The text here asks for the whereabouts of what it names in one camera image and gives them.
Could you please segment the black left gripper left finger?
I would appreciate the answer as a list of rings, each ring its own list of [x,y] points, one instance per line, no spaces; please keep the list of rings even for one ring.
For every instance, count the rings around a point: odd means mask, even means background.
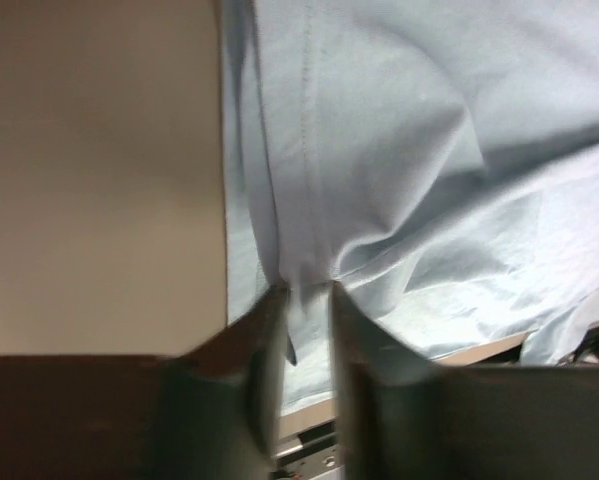
[[[0,479],[267,479],[290,292],[179,356],[0,356]]]

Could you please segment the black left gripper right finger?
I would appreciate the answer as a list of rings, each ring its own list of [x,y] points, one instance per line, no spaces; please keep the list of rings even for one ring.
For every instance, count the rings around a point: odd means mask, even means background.
[[[445,366],[330,296],[348,479],[599,479],[599,366]]]

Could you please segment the blue grey t shirt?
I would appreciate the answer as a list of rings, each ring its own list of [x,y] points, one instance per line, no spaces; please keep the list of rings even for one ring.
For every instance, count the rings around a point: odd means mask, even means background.
[[[599,1],[222,3],[228,315],[299,291],[282,410],[331,393],[325,285],[422,354],[599,320]]]

